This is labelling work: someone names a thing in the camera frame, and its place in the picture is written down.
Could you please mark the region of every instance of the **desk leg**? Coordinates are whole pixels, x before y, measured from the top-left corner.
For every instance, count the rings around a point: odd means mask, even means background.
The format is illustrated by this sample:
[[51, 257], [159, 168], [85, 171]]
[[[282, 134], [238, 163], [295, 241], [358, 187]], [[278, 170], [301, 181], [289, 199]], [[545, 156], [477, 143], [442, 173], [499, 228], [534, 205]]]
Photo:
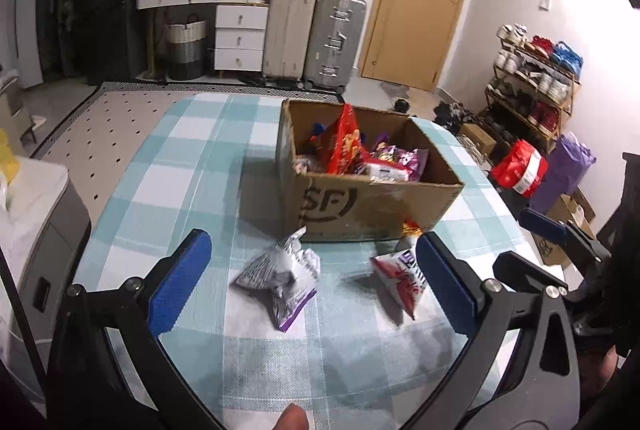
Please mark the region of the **desk leg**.
[[156, 10], [151, 8], [146, 12], [146, 77], [149, 79], [156, 79], [155, 20]]

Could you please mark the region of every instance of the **purple bag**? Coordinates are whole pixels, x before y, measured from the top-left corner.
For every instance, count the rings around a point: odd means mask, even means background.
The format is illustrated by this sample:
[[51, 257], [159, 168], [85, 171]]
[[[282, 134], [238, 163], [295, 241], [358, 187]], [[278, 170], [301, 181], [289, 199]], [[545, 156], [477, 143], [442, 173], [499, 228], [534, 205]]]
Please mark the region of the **purple bag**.
[[529, 207], [546, 215], [562, 193], [571, 195], [597, 159], [574, 135], [560, 136], [556, 148], [548, 155], [549, 169], [533, 194]]

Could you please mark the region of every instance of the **red shoe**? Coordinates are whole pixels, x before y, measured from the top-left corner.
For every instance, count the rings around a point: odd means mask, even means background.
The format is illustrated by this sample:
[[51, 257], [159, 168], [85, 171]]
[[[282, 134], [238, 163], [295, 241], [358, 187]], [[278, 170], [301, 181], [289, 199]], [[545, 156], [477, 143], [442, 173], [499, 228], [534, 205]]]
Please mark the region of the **red shoe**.
[[558, 123], [560, 123], [560, 113], [558, 109], [545, 105], [544, 116], [538, 124], [540, 131], [546, 136], [552, 137], [556, 133], [556, 129], [558, 129]]
[[554, 44], [551, 40], [547, 40], [546, 38], [540, 38], [540, 36], [534, 36], [531, 41], [531, 45], [536, 49], [536, 52], [544, 57], [548, 58], [554, 53]]
[[534, 126], [538, 126], [540, 121], [542, 121], [545, 116], [545, 111], [546, 108], [544, 103], [540, 101], [536, 101], [535, 103], [533, 103], [531, 112], [529, 113], [529, 122]]

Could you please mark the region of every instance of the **silver suitcase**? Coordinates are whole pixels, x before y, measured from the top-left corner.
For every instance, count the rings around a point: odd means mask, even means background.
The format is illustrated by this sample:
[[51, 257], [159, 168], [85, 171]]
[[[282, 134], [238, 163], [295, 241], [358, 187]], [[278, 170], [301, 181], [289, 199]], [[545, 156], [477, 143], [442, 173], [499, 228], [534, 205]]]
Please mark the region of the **silver suitcase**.
[[316, 0], [270, 0], [262, 71], [265, 76], [302, 78]]
[[353, 71], [366, 11], [364, 0], [316, 2], [304, 72], [307, 86], [344, 92]]

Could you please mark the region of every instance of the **white and red snack bag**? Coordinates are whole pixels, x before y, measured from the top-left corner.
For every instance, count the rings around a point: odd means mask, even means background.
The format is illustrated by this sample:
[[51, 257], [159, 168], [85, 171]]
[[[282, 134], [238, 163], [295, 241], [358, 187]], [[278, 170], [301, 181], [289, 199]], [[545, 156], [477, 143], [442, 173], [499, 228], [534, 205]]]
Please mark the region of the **white and red snack bag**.
[[549, 165], [533, 146], [526, 141], [516, 141], [500, 164], [491, 170], [491, 176], [501, 187], [513, 188], [530, 199], [545, 176]]
[[415, 307], [427, 287], [412, 250], [371, 257], [374, 272], [380, 276], [391, 296], [415, 320]]

